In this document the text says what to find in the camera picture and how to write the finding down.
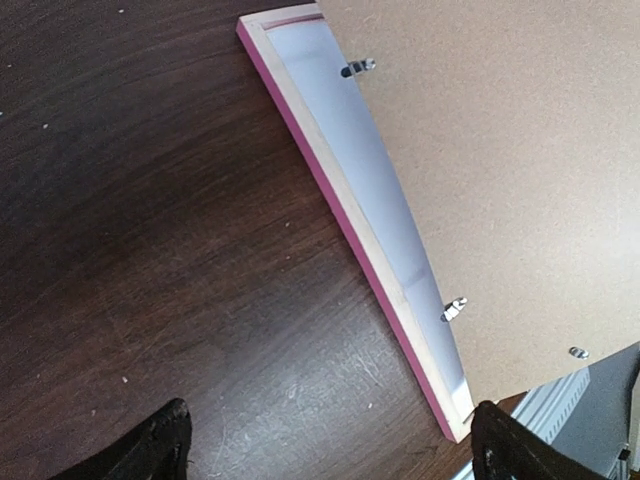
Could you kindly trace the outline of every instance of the hardboard backing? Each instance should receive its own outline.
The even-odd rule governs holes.
[[[468,298],[474,400],[640,340],[640,4],[319,4],[376,61],[359,86],[443,299]]]

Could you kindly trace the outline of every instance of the dark wooden table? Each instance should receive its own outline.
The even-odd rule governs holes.
[[[234,34],[286,3],[1,3],[0,478],[48,478],[175,396],[192,479],[468,458]]]

